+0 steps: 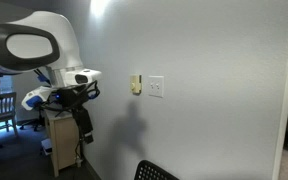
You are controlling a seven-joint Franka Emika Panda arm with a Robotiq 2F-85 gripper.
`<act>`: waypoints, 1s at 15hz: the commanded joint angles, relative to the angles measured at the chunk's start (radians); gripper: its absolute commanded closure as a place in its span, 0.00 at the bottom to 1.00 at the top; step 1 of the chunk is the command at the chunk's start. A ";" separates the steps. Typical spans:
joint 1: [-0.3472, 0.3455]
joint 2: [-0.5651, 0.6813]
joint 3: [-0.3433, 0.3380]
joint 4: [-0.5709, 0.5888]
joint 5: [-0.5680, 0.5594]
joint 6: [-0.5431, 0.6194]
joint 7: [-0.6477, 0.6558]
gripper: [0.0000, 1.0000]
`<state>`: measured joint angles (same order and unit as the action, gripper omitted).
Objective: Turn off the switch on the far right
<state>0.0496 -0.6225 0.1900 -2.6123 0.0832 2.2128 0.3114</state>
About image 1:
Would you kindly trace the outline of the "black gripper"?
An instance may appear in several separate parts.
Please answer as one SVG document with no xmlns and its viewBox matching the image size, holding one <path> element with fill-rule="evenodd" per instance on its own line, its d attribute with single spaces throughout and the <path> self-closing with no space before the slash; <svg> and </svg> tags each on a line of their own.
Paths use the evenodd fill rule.
<svg viewBox="0 0 288 180">
<path fill-rule="evenodd" d="M 73 109 L 72 115 L 79 128 L 82 139 L 86 144 L 92 143 L 94 141 L 92 135 L 93 126 L 88 111 L 84 107 L 81 107 L 80 109 Z"/>
</svg>

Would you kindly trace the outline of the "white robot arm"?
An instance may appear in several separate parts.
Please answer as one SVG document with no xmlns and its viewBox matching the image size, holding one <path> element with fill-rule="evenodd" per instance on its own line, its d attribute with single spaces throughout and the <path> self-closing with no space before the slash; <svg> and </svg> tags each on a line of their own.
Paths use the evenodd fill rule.
<svg viewBox="0 0 288 180">
<path fill-rule="evenodd" d="M 56 111 L 71 112 L 81 139 L 91 143 L 93 127 L 83 104 L 99 96 L 101 73 L 83 65 L 75 32 L 65 16 L 36 11 L 0 24 L 0 76 L 30 71 L 47 84 L 28 92 L 22 106 L 49 109 L 47 101 L 54 95 L 60 104 Z"/>
</svg>

